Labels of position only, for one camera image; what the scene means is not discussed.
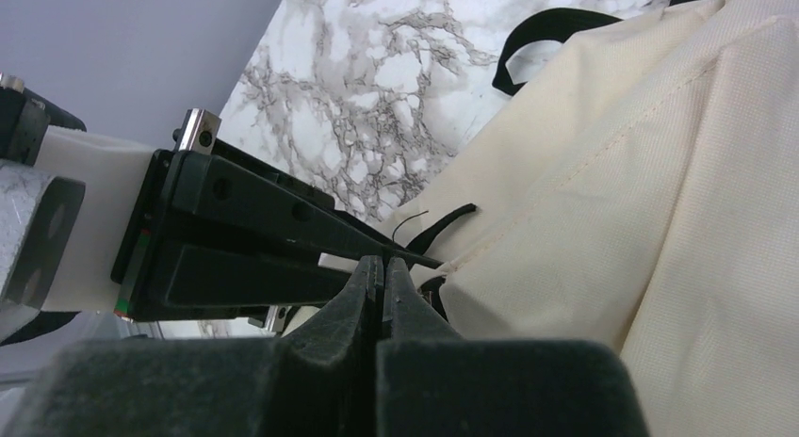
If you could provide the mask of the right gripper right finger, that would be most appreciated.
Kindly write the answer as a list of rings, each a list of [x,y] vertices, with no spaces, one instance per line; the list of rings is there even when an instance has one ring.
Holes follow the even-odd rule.
[[[380,436],[645,436],[632,381],[607,347],[575,339],[467,340],[385,272],[389,336],[376,349]]]

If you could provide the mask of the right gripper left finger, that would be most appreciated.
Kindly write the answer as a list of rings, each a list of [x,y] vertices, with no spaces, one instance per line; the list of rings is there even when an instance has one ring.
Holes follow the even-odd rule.
[[[26,389],[7,436],[367,436],[383,261],[278,338],[88,342]]]

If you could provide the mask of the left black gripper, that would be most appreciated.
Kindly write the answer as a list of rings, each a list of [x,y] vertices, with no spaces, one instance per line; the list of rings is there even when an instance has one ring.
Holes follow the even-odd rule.
[[[111,271],[120,286],[114,311],[149,322],[319,305],[349,278],[343,268],[322,267],[324,254],[437,267],[278,171],[261,174],[218,155],[158,150]]]

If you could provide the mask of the cream canvas backpack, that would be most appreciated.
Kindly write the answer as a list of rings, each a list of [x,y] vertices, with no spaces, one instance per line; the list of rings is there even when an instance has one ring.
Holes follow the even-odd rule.
[[[798,432],[798,0],[579,32],[377,226],[432,244],[466,337],[576,337],[657,436]]]

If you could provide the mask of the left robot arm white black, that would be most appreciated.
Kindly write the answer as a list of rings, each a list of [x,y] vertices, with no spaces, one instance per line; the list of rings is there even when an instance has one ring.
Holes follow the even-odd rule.
[[[219,129],[192,108],[171,149],[97,136],[3,75],[2,300],[139,322],[256,317],[330,301],[347,274],[324,254],[437,267],[424,243],[379,234]]]

